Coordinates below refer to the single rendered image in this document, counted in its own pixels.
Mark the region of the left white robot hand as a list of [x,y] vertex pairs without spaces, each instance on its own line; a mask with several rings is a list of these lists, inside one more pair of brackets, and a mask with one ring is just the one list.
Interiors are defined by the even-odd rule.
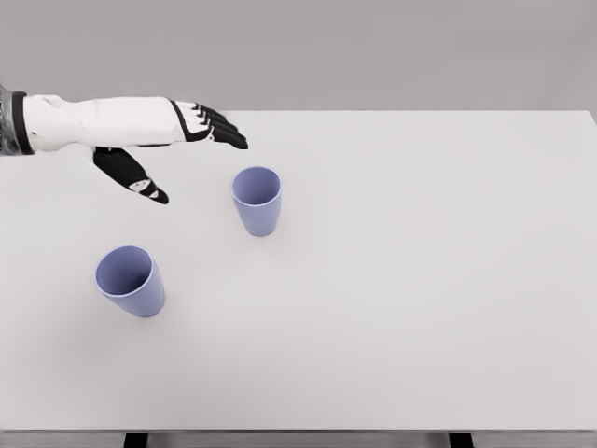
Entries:
[[81,115],[78,142],[92,148],[92,161],[123,188],[166,204],[167,193],[128,147],[168,147],[204,140],[245,150],[248,142],[225,116],[199,103],[165,97],[118,97],[96,101]]

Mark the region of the lavender plastic cup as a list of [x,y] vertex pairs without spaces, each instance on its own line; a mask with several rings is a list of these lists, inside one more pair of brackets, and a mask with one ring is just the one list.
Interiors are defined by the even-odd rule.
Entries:
[[138,245],[119,246],[106,253],[96,266],[94,282],[102,295],[137,317],[154,316],[165,303],[159,267]]
[[270,168],[253,166],[234,176],[230,192],[246,230],[257,237],[272,234],[282,207],[282,181]]

